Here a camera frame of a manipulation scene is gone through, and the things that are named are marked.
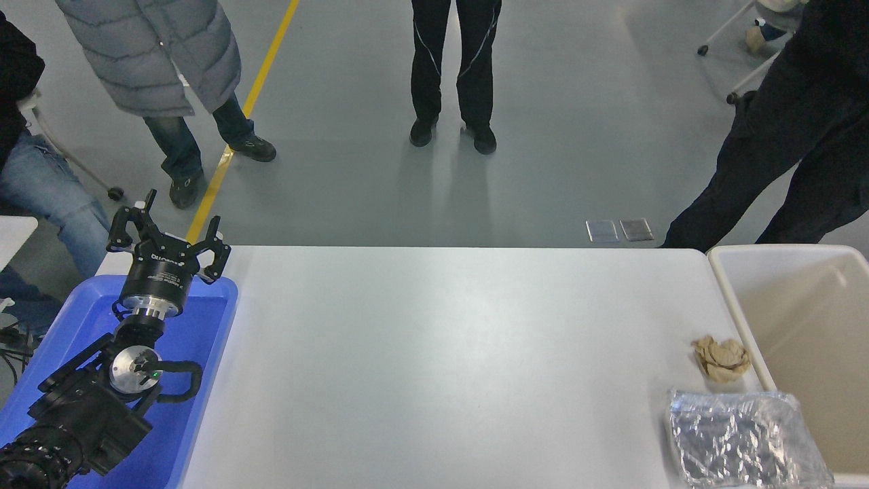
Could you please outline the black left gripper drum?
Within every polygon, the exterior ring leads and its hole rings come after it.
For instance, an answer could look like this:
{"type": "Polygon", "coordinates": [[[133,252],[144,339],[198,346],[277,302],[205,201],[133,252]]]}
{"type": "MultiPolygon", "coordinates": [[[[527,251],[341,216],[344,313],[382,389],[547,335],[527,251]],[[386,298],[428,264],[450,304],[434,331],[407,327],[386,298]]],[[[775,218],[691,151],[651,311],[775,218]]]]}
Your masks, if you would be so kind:
{"type": "Polygon", "coordinates": [[[149,239],[133,248],[133,263],[119,300],[136,308],[148,298],[158,298],[171,308],[183,308],[193,276],[200,266],[187,256],[189,244],[176,238],[149,239]]]}

